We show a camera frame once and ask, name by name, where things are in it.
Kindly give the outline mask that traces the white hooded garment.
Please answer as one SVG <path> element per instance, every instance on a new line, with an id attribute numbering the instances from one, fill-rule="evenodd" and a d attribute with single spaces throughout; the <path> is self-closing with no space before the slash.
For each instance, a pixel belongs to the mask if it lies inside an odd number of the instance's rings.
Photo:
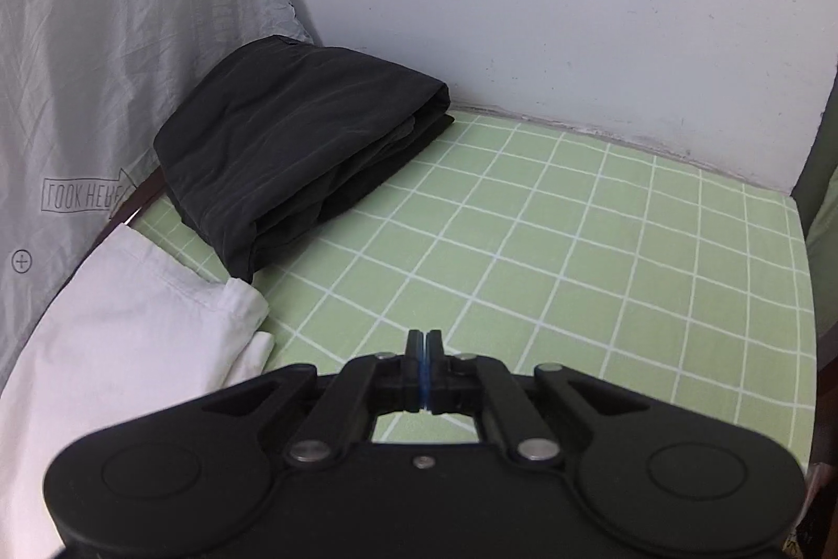
<path id="1" fill-rule="evenodd" d="M 259 375 L 274 347 L 263 295 L 206 281 L 126 226 L 52 301 L 2 393 L 2 554 L 52 557 L 42 499 L 68 444 Z"/>

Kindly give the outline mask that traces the green grid bed sheet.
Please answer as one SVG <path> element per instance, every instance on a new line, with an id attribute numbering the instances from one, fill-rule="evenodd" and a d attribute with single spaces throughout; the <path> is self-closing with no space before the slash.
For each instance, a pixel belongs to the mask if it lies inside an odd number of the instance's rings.
<path id="1" fill-rule="evenodd" d="M 817 335 L 796 203 L 699 167 L 461 112 L 254 287 L 271 367 L 334 373 L 437 329 L 451 353 L 517 373 L 561 363 L 811 455 Z"/>

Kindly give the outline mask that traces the grey carrot print sheet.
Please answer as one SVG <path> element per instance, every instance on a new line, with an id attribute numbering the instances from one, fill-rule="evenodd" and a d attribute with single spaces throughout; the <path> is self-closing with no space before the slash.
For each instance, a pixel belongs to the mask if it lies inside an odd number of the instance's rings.
<path id="1" fill-rule="evenodd" d="M 291 0 L 2 0 L 2 367 L 118 206 L 190 90 Z"/>

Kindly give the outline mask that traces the folded black garment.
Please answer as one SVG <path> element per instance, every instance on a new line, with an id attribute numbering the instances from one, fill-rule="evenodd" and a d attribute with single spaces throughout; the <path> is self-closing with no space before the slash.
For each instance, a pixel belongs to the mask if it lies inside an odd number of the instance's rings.
<path id="1" fill-rule="evenodd" d="M 271 36 L 213 67 L 153 146 L 183 222 L 250 281 L 423 152 L 449 108 L 431 75 Z"/>

